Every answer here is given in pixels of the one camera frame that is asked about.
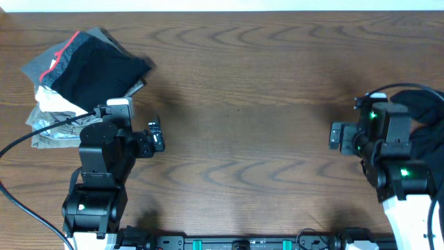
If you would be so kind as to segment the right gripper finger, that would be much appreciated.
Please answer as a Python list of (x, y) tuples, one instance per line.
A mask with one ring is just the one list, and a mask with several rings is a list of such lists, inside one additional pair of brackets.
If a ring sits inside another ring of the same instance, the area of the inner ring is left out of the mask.
[(341, 131), (330, 131), (329, 149), (339, 150), (341, 146)]
[(343, 130), (343, 122), (332, 122), (331, 125), (331, 134), (340, 134)]

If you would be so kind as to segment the black shorts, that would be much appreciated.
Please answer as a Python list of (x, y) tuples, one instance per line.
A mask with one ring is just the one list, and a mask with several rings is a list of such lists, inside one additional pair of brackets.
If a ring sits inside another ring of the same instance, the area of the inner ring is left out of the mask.
[(443, 101), (425, 90), (403, 90), (391, 97), (406, 106), (414, 122), (422, 126), (411, 132), (411, 155), (443, 173)]

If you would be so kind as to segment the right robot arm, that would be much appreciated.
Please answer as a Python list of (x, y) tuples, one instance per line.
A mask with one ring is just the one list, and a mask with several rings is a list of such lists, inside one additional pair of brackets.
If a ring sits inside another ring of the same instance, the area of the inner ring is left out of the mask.
[(357, 156), (375, 188), (398, 249), (442, 249), (438, 186), (428, 164), (411, 156), (411, 118), (406, 106), (362, 106), (358, 122), (334, 122), (329, 148)]

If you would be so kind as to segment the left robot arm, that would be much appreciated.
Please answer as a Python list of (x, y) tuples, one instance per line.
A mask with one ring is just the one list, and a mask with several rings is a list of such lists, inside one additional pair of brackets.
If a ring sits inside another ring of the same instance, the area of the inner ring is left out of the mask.
[(71, 176), (62, 206), (63, 229), (74, 249), (154, 249), (142, 229), (120, 227), (128, 195), (125, 184), (138, 158), (164, 151), (158, 121), (140, 132), (129, 119), (99, 122), (80, 133), (81, 167)]

